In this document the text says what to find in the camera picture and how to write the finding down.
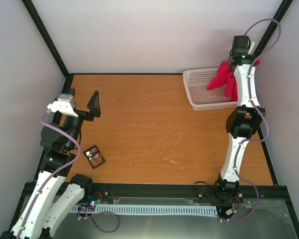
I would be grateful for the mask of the red t-shirt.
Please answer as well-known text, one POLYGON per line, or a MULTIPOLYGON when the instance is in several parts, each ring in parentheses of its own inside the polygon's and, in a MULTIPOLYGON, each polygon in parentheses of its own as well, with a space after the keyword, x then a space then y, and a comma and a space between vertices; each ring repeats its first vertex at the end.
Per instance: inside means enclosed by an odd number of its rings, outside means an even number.
POLYGON ((231 101, 237 101, 237 82, 234 73, 230 70, 228 61, 223 61, 220 64, 216 77, 211 80, 206 89, 210 91, 222 86, 225 86, 224 96, 230 98, 231 101))

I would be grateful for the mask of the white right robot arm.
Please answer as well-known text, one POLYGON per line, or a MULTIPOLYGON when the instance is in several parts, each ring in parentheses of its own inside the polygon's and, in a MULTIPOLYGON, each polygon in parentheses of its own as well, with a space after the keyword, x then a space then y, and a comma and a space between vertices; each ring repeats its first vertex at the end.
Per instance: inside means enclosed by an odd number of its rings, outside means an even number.
POLYGON ((257 132, 265 116, 255 88, 256 57, 249 52, 251 41, 247 35, 234 36, 229 67, 237 83, 237 107, 228 116, 226 131, 229 144, 225 163, 214 184, 214 198, 227 202, 238 195, 240 168, 249 140, 257 132))

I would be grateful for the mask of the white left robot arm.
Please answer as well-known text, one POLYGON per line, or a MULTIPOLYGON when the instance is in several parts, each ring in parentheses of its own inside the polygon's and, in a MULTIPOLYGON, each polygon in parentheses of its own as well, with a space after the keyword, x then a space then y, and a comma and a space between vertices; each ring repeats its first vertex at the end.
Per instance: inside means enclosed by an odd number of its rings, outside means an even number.
POLYGON ((91 96, 87 112, 76 109, 74 96, 74 88, 61 94, 41 117, 40 145, 44 156, 38 179, 20 218, 1 234, 2 239, 51 239, 72 207, 81 199, 93 197, 93 180, 76 174, 63 195, 53 202, 72 164, 82 153, 79 140, 83 122, 101 115, 98 91, 91 96))

